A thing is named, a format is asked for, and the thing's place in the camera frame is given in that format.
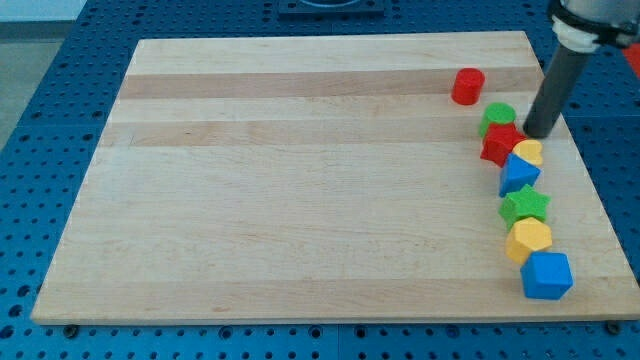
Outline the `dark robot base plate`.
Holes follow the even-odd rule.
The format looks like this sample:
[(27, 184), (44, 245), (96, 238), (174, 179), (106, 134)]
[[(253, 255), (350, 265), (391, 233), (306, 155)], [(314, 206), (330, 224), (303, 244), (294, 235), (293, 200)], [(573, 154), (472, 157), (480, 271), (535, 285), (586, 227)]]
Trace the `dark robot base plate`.
[(342, 16), (380, 15), (385, 11), (384, 0), (277, 0), (282, 16)]

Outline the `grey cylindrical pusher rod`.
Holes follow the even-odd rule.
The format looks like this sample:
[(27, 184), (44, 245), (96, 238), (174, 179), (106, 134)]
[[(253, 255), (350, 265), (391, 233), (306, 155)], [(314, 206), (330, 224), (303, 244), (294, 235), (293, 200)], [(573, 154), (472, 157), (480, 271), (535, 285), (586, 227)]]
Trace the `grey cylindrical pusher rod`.
[(522, 126), (528, 137), (544, 139), (551, 134), (591, 56), (559, 44), (549, 61), (537, 57), (546, 72)]

